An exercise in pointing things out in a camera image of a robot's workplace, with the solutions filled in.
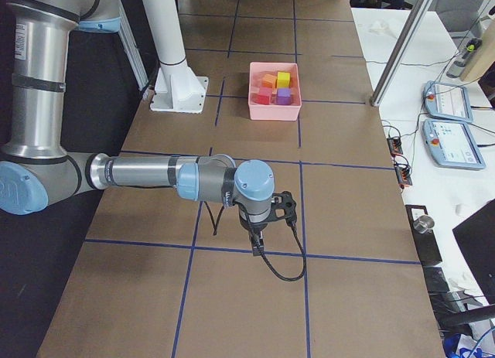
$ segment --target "pink bin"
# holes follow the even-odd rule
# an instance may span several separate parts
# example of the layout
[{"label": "pink bin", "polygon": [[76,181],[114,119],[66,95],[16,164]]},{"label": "pink bin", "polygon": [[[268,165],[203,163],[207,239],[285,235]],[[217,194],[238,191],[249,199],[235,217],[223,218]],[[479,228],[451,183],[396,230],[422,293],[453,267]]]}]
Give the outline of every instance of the pink bin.
[{"label": "pink bin", "polygon": [[[291,74],[291,105],[263,105],[256,103],[256,95],[261,86],[261,78],[266,73],[277,74],[278,71],[289,72]],[[295,121],[301,109],[301,90],[299,88],[299,72],[295,63],[261,63],[252,62],[249,66],[249,114],[251,120],[280,120]]]}]

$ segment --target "blue cable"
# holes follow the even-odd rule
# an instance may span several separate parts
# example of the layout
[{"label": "blue cable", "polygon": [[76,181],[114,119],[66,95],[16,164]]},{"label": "blue cable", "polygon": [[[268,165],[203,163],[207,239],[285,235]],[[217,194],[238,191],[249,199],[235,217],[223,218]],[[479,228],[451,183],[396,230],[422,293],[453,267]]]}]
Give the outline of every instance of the blue cable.
[{"label": "blue cable", "polygon": [[490,332],[492,332],[492,331],[495,331],[495,326],[494,326],[494,327],[492,327],[491,329],[489,329],[488,331],[486,331],[486,332],[485,332],[485,333],[484,333],[484,334],[480,337],[480,339],[478,340],[478,342],[477,342],[477,343],[476,343],[476,345],[474,346],[473,350],[471,350],[471,353],[469,353],[469,355],[467,356],[467,358],[471,358],[471,357],[473,356],[474,352],[476,352],[476,349],[478,349],[478,348],[480,347],[480,344],[481,344],[481,342],[483,341],[483,339],[484,339],[485,337],[487,337],[487,336],[488,336],[488,334],[489,334]]}]

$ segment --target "light blue tablet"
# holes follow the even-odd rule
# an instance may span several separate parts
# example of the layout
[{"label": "light blue tablet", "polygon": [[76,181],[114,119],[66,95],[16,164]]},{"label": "light blue tablet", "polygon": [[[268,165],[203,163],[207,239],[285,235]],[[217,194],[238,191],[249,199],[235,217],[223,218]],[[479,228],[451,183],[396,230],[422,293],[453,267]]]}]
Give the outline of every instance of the light blue tablet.
[{"label": "light blue tablet", "polygon": [[433,118],[473,122],[469,95],[464,86],[429,81],[423,90],[425,108]]},{"label": "light blue tablet", "polygon": [[486,167],[467,123],[428,118],[423,122],[423,135],[433,159],[441,167],[468,170]]}]

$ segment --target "white sticker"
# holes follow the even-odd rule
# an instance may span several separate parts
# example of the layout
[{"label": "white sticker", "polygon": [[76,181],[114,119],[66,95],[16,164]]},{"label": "white sticker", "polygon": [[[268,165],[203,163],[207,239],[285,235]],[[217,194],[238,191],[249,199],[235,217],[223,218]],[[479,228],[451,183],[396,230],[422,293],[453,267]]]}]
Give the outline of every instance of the white sticker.
[{"label": "white sticker", "polygon": [[28,26],[26,24],[15,25],[15,58],[26,60]]}]

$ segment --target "black monitor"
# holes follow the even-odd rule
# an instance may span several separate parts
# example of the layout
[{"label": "black monitor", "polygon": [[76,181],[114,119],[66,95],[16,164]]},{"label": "black monitor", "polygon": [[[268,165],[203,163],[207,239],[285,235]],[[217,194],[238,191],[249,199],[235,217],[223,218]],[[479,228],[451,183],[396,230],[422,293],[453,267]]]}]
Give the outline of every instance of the black monitor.
[{"label": "black monitor", "polygon": [[495,304],[495,200],[464,220],[453,232],[486,300]]}]

